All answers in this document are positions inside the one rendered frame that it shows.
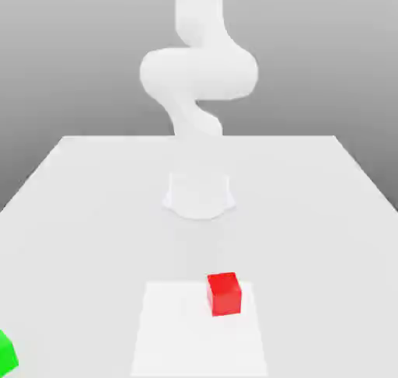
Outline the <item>small red cube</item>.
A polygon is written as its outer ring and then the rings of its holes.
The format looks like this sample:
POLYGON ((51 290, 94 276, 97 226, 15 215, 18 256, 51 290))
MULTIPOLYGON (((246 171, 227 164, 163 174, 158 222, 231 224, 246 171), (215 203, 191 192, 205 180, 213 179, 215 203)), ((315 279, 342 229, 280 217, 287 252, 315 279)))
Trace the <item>small red cube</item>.
POLYGON ((241 312, 242 289, 235 272, 207 275, 207 298, 213 317, 241 312))

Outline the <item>small green cube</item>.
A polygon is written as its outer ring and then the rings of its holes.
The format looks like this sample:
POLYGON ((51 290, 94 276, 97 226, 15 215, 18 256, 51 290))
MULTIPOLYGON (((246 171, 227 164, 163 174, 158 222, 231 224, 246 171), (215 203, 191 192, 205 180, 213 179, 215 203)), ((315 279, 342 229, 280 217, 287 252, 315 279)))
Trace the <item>small green cube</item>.
POLYGON ((0 378, 13 371, 19 360, 12 341, 0 330, 0 378))

